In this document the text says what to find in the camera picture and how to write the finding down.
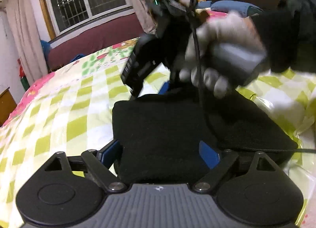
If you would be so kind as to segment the right hand grey glove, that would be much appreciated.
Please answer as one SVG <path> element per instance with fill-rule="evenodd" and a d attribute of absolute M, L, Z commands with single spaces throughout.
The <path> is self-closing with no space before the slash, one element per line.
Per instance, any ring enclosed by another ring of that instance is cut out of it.
<path fill-rule="evenodd" d="M 250 17 L 236 12 L 210 18 L 189 37 L 179 78 L 218 99 L 268 69 L 267 50 Z"/>

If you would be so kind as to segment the black sleeved right forearm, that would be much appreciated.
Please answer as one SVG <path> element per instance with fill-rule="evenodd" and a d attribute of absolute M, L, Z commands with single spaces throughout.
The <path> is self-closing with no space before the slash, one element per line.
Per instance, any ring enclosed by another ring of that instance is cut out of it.
<path fill-rule="evenodd" d="M 267 50 L 269 68 L 315 73 L 315 0 L 280 0 L 276 11 L 251 17 Z"/>

